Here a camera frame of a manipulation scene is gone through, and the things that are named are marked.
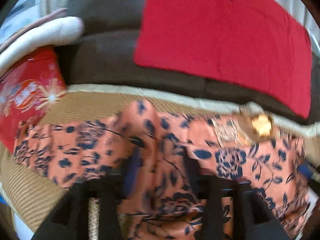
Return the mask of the dark brown leather headboard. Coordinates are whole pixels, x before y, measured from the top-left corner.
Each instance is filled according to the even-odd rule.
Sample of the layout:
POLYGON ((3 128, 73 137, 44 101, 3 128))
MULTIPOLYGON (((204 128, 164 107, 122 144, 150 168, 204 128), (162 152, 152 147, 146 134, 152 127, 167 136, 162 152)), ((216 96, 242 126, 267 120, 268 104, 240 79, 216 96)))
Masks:
POLYGON ((84 22, 84 35, 56 48, 65 82, 150 88, 238 104, 255 102, 299 124, 319 121, 319 57, 312 58, 311 109, 304 119, 268 95, 221 81, 137 66, 133 51, 145 0, 69 0, 67 15, 84 22))

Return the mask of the woven rattan bed mat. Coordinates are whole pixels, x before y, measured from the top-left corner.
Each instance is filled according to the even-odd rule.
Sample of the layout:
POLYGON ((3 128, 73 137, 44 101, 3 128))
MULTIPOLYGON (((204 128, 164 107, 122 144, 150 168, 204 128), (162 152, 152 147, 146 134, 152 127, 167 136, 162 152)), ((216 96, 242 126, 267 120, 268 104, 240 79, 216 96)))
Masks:
MULTIPOLYGON (((264 139, 257 138, 252 123, 263 114, 263 109, 253 102, 240 106, 151 89, 112 85, 73 85, 36 126, 101 120, 117 115, 133 102, 143 100, 151 102, 157 111, 164 113, 203 117, 235 115, 240 128, 254 142, 274 138, 278 129, 293 133, 304 140, 305 155, 300 164, 310 155, 311 143, 319 139, 319 123, 302 126, 273 114, 267 116, 268 121, 272 122, 271 134, 264 139)), ((4 146, 1 147, 1 192, 27 226, 36 232, 57 202, 73 185, 65 189, 31 168, 17 163, 13 151, 9 152, 4 146)), ((120 228, 127 232, 126 238, 131 239, 129 231, 133 216, 121 213, 121 204, 117 207, 118 222, 120 228)))

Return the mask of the red firework gift bag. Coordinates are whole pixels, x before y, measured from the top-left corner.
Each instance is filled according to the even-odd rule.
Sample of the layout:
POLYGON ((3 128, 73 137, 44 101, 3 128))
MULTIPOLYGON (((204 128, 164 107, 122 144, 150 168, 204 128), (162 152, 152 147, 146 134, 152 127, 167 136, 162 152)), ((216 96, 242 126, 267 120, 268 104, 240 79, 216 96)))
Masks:
POLYGON ((1 142, 10 151, 20 122, 38 123, 66 93, 51 46, 36 49, 1 77, 1 142))

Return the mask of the orange navy floral garment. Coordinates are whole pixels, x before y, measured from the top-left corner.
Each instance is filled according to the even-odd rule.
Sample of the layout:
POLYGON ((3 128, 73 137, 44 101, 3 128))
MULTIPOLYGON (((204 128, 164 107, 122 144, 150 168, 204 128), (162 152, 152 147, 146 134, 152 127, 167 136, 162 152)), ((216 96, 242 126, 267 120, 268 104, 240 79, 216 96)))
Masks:
POLYGON ((103 177, 134 153, 136 187, 119 208, 133 216, 131 239, 194 239, 205 202, 191 190, 184 153, 220 178, 248 179, 290 238, 306 223, 308 186, 297 170, 303 138, 278 129, 274 138, 254 142, 235 115, 164 113, 136 101, 101 120, 20 123, 13 151, 17 163, 65 189, 103 177))

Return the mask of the white pink folded quilt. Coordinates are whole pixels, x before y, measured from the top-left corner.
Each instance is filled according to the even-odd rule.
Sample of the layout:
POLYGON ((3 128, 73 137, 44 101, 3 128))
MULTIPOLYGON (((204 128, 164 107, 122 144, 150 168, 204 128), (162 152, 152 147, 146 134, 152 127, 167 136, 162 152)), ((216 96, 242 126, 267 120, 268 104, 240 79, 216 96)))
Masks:
POLYGON ((76 16, 67 16, 60 8, 19 29, 1 43, 1 75, 17 61, 37 48, 47 45, 65 46, 84 33, 84 22, 76 16))

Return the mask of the red folded cloth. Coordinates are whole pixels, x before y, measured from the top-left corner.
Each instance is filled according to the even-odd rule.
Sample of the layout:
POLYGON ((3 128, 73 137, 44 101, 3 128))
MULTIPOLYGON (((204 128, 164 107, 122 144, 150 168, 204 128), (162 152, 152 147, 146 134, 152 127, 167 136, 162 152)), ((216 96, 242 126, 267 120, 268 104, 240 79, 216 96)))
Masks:
POLYGON ((146 0, 134 61, 240 85, 309 115, 309 34, 275 0, 146 0))

